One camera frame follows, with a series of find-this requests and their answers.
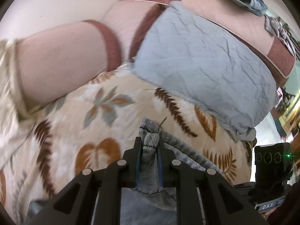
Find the grey acid-wash denim pants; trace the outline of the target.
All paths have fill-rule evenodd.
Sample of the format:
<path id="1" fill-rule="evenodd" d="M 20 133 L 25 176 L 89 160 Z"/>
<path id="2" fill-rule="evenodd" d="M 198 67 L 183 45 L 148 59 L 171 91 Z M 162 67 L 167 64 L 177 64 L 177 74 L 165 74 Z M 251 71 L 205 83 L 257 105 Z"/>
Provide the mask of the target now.
<path id="1" fill-rule="evenodd" d="M 152 120 L 142 120 L 139 129 L 141 155 L 137 184 L 134 188 L 122 188 L 121 213 L 119 224 L 177 224 L 176 189 L 163 188 L 159 180 L 157 152 L 159 140 L 165 148 L 172 150 L 176 159 L 187 163 L 191 168 L 205 171 L 218 168 L 204 155 L 192 147 L 161 130 Z M 31 220 L 35 204 L 31 203 L 28 215 Z"/>

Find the leaf pattern bed sheet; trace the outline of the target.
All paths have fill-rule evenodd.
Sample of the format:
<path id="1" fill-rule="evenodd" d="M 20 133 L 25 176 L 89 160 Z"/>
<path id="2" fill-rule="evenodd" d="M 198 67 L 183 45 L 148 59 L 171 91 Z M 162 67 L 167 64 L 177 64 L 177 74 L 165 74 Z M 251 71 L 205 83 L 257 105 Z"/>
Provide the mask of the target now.
<path id="1" fill-rule="evenodd" d="M 1 167 L 1 204 L 16 224 L 29 218 L 31 203 L 52 198 L 83 169 L 100 170 L 119 160 L 133 147 L 145 118 L 204 155 L 229 183 L 250 180 L 251 143 L 127 66 L 30 114 L 33 129 Z"/>

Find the white floral pillow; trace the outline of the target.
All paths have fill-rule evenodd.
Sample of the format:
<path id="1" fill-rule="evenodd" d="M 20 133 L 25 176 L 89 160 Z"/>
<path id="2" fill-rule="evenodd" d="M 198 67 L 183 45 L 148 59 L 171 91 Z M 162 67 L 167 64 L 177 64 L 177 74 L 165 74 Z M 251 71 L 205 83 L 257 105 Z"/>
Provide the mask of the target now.
<path id="1" fill-rule="evenodd" d="M 24 143 L 35 119 L 27 111 L 16 57 L 16 42 L 1 40 L 1 167 Z"/>

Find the grey quilted pillow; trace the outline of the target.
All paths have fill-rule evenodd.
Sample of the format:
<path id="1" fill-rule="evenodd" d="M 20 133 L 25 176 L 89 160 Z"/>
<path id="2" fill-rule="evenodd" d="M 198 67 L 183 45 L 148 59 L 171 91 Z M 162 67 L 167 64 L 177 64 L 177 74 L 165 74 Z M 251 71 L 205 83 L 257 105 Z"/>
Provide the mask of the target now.
<path id="1" fill-rule="evenodd" d="M 213 115 L 237 139 L 252 141 L 277 101 L 265 63 L 222 27 L 173 1 L 147 32 L 133 73 Z"/>

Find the pink cylindrical bolster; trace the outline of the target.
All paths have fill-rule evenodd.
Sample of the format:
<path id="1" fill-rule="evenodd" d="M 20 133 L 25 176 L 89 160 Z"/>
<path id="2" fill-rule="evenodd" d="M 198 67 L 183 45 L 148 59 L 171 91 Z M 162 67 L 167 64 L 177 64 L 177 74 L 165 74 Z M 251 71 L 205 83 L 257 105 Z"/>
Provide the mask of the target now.
<path id="1" fill-rule="evenodd" d="M 38 32 L 16 44 L 19 84 L 28 110 L 45 106 L 122 63 L 106 25 L 85 20 Z"/>

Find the pink padded headboard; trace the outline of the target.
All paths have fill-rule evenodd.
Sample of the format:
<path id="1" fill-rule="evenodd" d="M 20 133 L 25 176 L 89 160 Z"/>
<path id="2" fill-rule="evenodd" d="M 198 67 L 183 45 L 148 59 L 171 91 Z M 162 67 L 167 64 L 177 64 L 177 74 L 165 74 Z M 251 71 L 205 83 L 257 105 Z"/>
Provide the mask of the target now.
<path id="1" fill-rule="evenodd" d="M 265 29 L 265 18 L 232 0 L 120 0 L 104 17 L 117 36 L 123 60 L 134 57 L 146 32 L 171 1 L 228 30 L 246 44 L 271 71 L 278 86 L 287 81 L 296 59 L 282 42 Z"/>

